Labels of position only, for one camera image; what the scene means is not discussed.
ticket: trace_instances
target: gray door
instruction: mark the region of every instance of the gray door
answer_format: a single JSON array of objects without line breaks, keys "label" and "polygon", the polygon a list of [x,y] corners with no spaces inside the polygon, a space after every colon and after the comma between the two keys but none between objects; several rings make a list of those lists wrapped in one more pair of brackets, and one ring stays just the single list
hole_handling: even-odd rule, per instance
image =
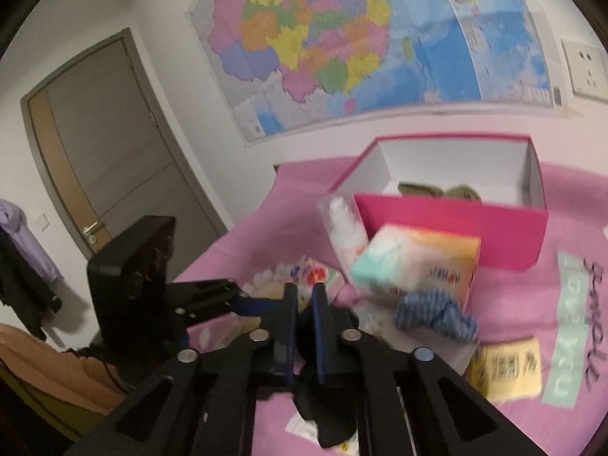
[{"label": "gray door", "polygon": [[[91,250],[100,246],[96,234],[108,241],[145,214],[175,216],[175,252],[168,276],[173,279],[221,230],[171,155],[122,40],[87,55],[48,83],[45,91],[64,155],[98,218],[86,223],[81,219],[81,231],[97,223],[89,232],[93,237],[86,235]],[[36,129],[34,111],[32,120]],[[44,158],[57,155],[40,147]]]}]

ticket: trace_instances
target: door handle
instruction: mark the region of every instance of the door handle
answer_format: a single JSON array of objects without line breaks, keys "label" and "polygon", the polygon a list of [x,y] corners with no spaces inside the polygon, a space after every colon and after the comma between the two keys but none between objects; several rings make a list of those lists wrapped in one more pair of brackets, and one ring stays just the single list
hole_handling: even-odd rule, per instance
[{"label": "door handle", "polygon": [[90,233],[99,226],[99,221],[95,221],[91,226],[86,226],[82,230],[82,234],[85,236],[90,236]]}]

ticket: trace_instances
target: black jacket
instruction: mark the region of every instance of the black jacket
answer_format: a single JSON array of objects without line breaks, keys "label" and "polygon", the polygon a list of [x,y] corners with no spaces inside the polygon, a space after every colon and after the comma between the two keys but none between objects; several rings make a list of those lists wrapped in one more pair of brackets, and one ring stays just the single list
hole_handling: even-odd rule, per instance
[{"label": "black jacket", "polygon": [[13,307],[20,321],[35,337],[46,340],[40,328],[45,312],[57,312],[62,301],[55,296],[34,269],[21,256],[13,240],[0,228],[0,301]]}]

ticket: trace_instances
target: door frame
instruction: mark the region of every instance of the door frame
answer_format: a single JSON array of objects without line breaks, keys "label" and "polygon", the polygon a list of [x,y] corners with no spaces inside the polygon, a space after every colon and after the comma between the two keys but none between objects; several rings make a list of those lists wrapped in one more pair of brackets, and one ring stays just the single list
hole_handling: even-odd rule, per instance
[{"label": "door frame", "polygon": [[196,175],[192,171],[188,160],[185,158],[182,149],[179,147],[179,144],[177,142],[177,139],[175,139],[175,136],[173,135],[171,127],[169,127],[164,111],[158,103],[156,94],[154,93],[152,85],[150,84],[150,80],[148,79],[148,75],[146,74],[144,66],[142,65],[141,58],[139,57],[138,49],[135,45],[131,30],[129,28],[125,28],[119,33],[116,33],[106,39],[103,39],[102,41],[92,45],[90,48],[87,48],[81,53],[78,53],[71,60],[68,60],[68,62],[64,63],[62,66],[47,75],[47,77],[41,80],[31,91],[29,91],[29,93],[27,93],[21,99],[21,112],[23,114],[23,120],[25,123],[25,132],[27,134],[27,140],[32,151],[34,162],[36,163],[36,168],[38,169],[38,173],[42,178],[44,188],[46,189],[49,197],[51,198],[53,206],[55,206],[55,209],[57,210],[57,213],[59,214],[63,225],[66,227],[68,233],[70,234],[70,236],[72,236],[72,239],[74,240],[74,242],[76,243],[80,251],[84,254],[84,257],[87,260],[89,260],[93,256],[93,252],[89,248],[89,245],[87,245],[87,243],[85,242],[80,228],[72,220],[72,216],[64,206],[63,200],[57,192],[55,184],[53,183],[51,174],[48,171],[43,155],[40,151],[40,146],[38,144],[38,139],[36,138],[36,133],[32,124],[32,118],[30,116],[28,104],[33,96],[35,96],[39,91],[41,91],[48,84],[50,84],[56,77],[64,73],[76,63],[80,62],[90,54],[95,53],[96,51],[101,50],[102,48],[105,48],[106,46],[116,41],[121,40],[125,47],[125,51],[127,52],[128,59],[131,62],[133,74],[135,75],[139,90],[141,91],[142,96],[144,97],[144,101],[148,106],[148,110],[153,115],[153,120],[155,121],[156,126],[160,132],[160,136],[165,142],[166,147],[169,149],[169,152],[171,153],[171,156],[175,161],[175,165],[181,172],[182,176],[184,177],[184,180],[186,181],[186,184],[194,194],[195,199],[201,205],[203,212],[209,218],[209,221],[214,226],[218,234],[222,236],[227,232],[226,225],[224,225],[224,222],[221,220],[220,216],[216,212],[213,204],[211,204],[211,201],[209,201],[209,198],[203,190],[203,187],[200,185]]}]

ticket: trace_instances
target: purple jacket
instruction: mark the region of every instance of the purple jacket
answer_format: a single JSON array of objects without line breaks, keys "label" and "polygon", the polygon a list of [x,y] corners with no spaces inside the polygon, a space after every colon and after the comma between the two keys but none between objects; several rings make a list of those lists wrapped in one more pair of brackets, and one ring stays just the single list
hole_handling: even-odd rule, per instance
[{"label": "purple jacket", "polygon": [[23,224],[21,209],[2,199],[0,199],[0,226],[10,235],[14,246],[32,269],[47,283],[52,283],[61,275],[51,257]]}]

